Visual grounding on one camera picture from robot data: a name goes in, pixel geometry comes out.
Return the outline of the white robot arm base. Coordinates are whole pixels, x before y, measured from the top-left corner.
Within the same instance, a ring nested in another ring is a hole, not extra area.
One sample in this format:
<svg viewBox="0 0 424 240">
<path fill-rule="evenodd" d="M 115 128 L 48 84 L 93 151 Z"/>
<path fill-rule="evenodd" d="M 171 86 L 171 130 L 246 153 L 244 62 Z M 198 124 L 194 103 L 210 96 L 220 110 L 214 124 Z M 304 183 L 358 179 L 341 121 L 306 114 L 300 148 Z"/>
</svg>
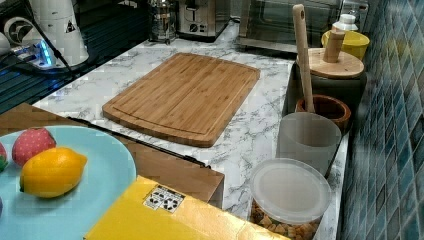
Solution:
<svg viewBox="0 0 424 240">
<path fill-rule="evenodd" d="M 12 17 L 3 27 L 14 54 L 41 70 L 73 68 L 89 58 L 72 0 L 23 0 L 29 17 Z"/>
</svg>

